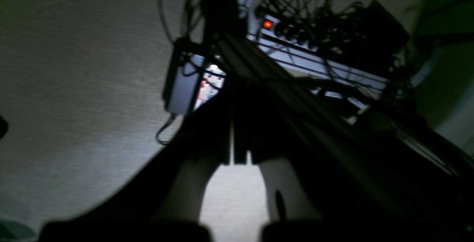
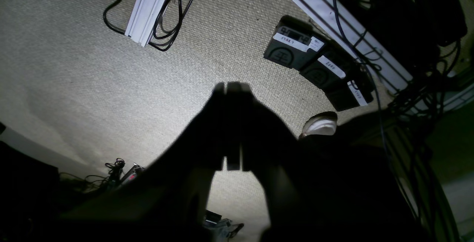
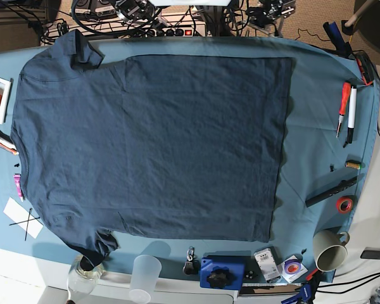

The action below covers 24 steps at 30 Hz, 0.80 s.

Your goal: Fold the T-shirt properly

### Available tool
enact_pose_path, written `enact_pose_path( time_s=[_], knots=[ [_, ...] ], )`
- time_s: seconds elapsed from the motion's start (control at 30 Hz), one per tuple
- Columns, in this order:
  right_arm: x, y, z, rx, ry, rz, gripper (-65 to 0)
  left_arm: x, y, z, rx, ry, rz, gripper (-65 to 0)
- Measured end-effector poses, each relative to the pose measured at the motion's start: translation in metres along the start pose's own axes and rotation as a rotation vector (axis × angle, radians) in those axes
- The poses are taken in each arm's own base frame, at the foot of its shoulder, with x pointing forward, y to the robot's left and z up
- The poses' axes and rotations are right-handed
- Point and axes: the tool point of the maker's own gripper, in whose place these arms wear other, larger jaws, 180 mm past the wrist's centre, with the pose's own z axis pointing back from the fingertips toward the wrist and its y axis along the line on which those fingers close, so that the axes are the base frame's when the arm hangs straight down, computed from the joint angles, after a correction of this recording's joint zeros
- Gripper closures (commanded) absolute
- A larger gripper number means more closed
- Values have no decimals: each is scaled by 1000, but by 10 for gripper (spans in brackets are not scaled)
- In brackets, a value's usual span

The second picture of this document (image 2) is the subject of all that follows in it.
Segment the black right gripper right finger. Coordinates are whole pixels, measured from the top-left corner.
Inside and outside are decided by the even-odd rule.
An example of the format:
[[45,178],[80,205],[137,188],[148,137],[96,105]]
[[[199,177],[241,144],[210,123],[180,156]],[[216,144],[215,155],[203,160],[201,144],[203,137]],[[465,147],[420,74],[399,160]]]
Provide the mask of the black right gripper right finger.
[[331,136],[291,134],[254,97],[230,82],[243,167],[261,183],[271,226],[263,242],[417,242],[419,224],[381,146],[357,142],[372,115],[352,119]]

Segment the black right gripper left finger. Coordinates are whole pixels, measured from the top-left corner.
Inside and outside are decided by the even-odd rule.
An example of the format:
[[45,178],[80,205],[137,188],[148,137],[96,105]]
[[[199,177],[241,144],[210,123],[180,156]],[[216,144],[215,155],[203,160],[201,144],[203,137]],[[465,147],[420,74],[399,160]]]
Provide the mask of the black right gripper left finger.
[[145,171],[59,219],[61,242],[210,241],[203,220],[222,157],[209,142],[225,97],[218,83],[202,111]]

